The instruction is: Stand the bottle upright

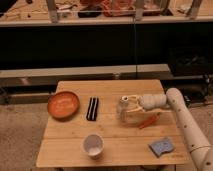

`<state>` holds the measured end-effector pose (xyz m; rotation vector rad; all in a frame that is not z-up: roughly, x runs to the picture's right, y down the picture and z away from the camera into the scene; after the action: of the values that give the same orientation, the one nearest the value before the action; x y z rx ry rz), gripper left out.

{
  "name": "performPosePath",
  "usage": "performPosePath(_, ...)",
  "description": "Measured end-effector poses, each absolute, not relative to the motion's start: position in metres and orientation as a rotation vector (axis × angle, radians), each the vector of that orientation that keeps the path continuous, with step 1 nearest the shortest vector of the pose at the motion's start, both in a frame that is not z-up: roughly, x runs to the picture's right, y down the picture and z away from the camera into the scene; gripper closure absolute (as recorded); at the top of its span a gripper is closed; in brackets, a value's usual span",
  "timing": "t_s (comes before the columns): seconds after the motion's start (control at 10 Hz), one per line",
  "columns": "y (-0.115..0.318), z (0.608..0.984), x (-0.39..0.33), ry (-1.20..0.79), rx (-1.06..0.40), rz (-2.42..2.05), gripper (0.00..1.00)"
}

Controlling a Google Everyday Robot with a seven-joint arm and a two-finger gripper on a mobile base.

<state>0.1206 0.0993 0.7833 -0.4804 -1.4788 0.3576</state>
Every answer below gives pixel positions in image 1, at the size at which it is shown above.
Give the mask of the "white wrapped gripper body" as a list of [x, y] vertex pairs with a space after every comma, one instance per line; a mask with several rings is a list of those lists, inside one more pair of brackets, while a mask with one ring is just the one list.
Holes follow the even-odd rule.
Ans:
[[144, 94], [139, 98], [140, 105], [145, 110], [164, 107], [167, 104], [165, 94]]

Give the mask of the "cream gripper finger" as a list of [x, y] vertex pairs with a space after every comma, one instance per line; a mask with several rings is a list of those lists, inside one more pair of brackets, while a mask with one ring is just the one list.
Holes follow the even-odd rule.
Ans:
[[143, 109], [143, 107], [140, 106], [131, 110], [126, 110], [126, 113], [135, 113], [135, 112], [145, 112], [145, 110]]
[[141, 100], [140, 95], [128, 95], [127, 97], [128, 97], [129, 100], [132, 100], [132, 101], [140, 101]]

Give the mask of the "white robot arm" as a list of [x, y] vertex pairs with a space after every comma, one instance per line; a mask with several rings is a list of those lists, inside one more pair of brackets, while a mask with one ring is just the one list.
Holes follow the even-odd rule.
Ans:
[[169, 88], [165, 94], [127, 95], [125, 99], [137, 104], [130, 112], [151, 111], [168, 105], [176, 114], [188, 151], [197, 169], [213, 171], [213, 145], [187, 108], [180, 90]]

